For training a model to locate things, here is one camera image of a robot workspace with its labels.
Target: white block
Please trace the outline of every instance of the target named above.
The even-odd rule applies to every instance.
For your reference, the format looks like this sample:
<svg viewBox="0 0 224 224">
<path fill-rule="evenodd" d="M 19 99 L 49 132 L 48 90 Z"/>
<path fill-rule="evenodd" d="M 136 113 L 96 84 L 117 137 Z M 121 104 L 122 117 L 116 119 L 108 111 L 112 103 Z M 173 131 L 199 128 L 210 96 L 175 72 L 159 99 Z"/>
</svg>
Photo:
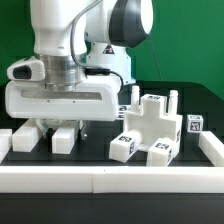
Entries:
<svg viewBox="0 0 224 224">
<path fill-rule="evenodd" d="M 52 137 L 52 153 L 70 154 L 77 138 L 77 128 L 76 121 L 63 122 Z"/>
<path fill-rule="evenodd" d="M 29 119 L 12 136 L 13 151 L 31 152 L 42 137 L 35 119 Z"/>
<path fill-rule="evenodd" d="M 187 132 L 200 133 L 203 130 L 203 117 L 201 115 L 187 115 Z"/>
<path fill-rule="evenodd" d="M 224 145 L 210 131 L 203 131 L 198 146 L 216 167 L 224 167 Z"/>
<path fill-rule="evenodd" d="M 168 166 L 173 159 L 173 146 L 170 139 L 159 138 L 148 151 L 146 166 Z"/>
<path fill-rule="evenodd" d="M 0 193 L 92 193 L 92 167 L 0 167 Z"/>
<path fill-rule="evenodd" d="M 12 130 L 0 129 L 0 163 L 12 147 Z"/>
<path fill-rule="evenodd" d="M 128 167 L 104 167 L 93 178 L 94 193 L 129 192 Z"/>
<path fill-rule="evenodd" d="M 123 132 L 111 141 L 109 158 L 125 163 L 136 151 L 136 139 L 130 133 Z"/>
</svg>

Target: white robot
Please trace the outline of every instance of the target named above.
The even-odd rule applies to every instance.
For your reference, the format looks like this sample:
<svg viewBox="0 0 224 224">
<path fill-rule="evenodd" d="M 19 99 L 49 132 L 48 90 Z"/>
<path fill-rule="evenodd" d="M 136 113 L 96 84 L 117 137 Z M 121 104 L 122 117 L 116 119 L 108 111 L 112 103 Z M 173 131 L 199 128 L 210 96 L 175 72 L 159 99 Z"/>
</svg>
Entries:
<svg viewBox="0 0 224 224">
<path fill-rule="evenodd" d="M 14 134 L 14 151 L 21 133 L 32 140 L 28 146 L 23 140 L 24 147 L 19 141 L 17 151 L 30 151 L 40 137 L 30 136 L 36 127 L 45 133 L 64 124 L 65 136 L 69 128 L 77 133 L 75 121 L 115 120 L 123 79 L 113 68 L 86 64 L 85 40 L 135 47 L 153 23 L 151 0 L 30 0 L 30 7 L 35 55 L 7 71 L 6 110 L 13 118 L 30 119 Z M 68 150 L 53 151 L 69 153 L 73 143 Z"/>
</svg>

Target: block structure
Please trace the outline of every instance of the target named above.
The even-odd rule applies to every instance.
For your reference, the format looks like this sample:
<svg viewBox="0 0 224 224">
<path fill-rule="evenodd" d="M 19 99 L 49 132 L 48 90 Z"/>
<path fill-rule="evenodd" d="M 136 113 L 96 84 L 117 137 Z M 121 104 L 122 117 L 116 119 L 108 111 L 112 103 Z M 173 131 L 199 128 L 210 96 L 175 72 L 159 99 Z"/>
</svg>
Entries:
<svg viewBox="0 0 224 224">
<path fill-rule="evenodd" d="M 127 136 L 132 130 L 138 131 L 139 136 L 134 138 L 132 144 L 135 145 L 135 150 L 147 151 L 160 138 L 170 139 L 172 142 L 172 158 L 175 158 L 179 153 L 180 137 L 182 128 L 182 115 L 176 114 L 177 100 L 167 108 L 167 97 L 146 94 L 141 97 L 140 107 L 135 107 L 135 110 L 127 110 L 124 116 L 123 133 L 120 136 Z M 118 136 L 110 144 L 110 159 L 126 162 L 130 156 L 124 159 L 123 142 L 118 142 Z"/>
</svg>

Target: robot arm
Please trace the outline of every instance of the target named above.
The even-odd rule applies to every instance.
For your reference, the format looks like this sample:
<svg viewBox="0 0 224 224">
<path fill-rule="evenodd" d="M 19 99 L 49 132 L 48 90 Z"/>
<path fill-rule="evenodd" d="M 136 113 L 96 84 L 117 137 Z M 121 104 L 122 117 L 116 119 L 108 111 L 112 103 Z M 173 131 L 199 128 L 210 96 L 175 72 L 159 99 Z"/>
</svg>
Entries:
<svg viewBox="0 0 224 224">
<path fill-rule="evenodd" d="M 120 79 L 112 75 L 85 78 L 85 38 L 123 47 L 138 45 L 152 27 L 151 0 L 30 0 L 30 7 L 35 56 L 7 71 L 13 80 L 6 88 L 10 116 L 116 119 Z M 79 63 L 71 56 L 72 24 Z"/>
<path fill-rule="evenodd" d="M 86 39 L 136 47 L 153 24 L 151 0 L 104 0 L 87 13 Z"/>
</svg>

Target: green background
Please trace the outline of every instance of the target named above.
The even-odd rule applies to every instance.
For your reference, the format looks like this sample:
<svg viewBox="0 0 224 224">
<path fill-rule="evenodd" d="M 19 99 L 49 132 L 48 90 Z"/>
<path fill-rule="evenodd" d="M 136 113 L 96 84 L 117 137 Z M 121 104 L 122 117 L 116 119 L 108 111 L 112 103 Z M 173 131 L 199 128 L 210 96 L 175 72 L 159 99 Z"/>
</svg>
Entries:
<svg viewBox="0 0 224 224">
<path fill-rule="evenodd" d="M 201 83 L 224 99 L 224 1 L 152 2 L 153 45 L 148 38 L 128 50 L 136 79 L 160 80 L 153 46 L 163 81 Z M 33 43 L 29 0 L 0 0 L 0 85 L 9 65 L 33 55 Z"/>
</svg>

